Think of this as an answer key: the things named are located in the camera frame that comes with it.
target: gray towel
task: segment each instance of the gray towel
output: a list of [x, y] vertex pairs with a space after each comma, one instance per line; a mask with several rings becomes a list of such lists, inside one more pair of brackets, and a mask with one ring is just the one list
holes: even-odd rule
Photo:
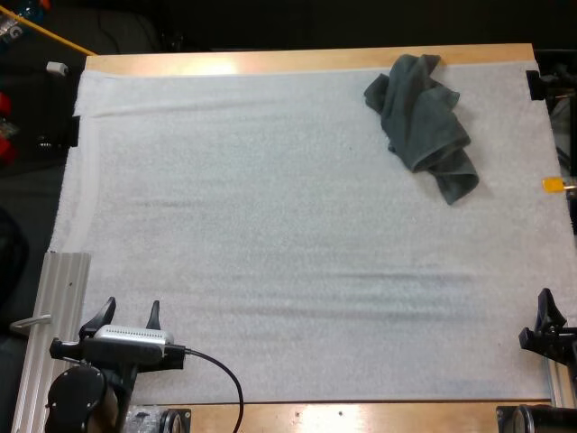
[[427, 170], [449, 205], [479, 183], [463, 147], [471, 142], [453, 108], [459, 94], [430, 74], [441, 58], [405, 54], [390, 77], [379, 75], [365, 90], [367, 105], [380, 114], [389, 150], [413, 172]]

